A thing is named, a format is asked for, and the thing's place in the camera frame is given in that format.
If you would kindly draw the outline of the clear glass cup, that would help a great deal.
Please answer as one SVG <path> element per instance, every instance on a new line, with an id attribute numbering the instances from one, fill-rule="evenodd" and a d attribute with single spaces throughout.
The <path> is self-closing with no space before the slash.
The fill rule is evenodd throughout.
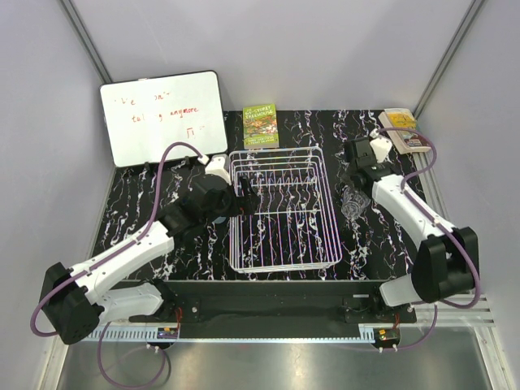
<path id="1" fill-rule="evenodd" d="M 347 220 L 359 218 L 370 205 L 370 198 L 354 187 L 345 187 L 342 195 L 341 213 Z"/>

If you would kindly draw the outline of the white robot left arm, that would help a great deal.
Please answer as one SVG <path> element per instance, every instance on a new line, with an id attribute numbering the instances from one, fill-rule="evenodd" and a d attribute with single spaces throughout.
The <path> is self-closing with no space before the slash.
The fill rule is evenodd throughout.
<path id="1" fill-rule="evenodd" d="M 114 286 L 155 258 L 170 253 L 178 243 L 200 236 L 219 218 L 253 215 L 259 196 L 241 177 L 233 188 L 225 179 L 205 174 L 190 191 L 155 209 L 149 222 L 117 245 L 75 266 L 61 262 L 45 271 L 37 312 L 43 312 L 54 335 L 73 345 L 102 324 L 132 316 L 153 316 L 159 322 L 175 313 L 168 288 L 145 282 L 136 288 Z"/>

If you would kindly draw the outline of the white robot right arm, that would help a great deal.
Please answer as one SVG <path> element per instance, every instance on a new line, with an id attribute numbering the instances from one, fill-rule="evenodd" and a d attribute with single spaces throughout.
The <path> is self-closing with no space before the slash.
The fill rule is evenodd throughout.
<path id="1" fill-rule="evenodd" d="M 476 232 L 434 212 L 407 184 L 412 175 L 398 174 L 380 155 L 378 141 L 364 137 L 344 143 L 346 182 L 392 215 L 412 239 L 417 256 L 409 274 L 379 286 L 379 295 L 368 304 L 371 317 L 387 322 L 407 304 L 475 306 L 481 296 Z"/>

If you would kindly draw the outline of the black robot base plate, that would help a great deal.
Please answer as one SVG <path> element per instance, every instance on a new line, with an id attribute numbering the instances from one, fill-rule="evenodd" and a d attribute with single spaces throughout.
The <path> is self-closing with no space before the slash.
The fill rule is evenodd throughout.
<path id="1" fill-rule="evenodd" d="M 412 324 L 384 307 L 378 281 L 167 281 L 183 339 L 340 339 L 360 324 Z"/>

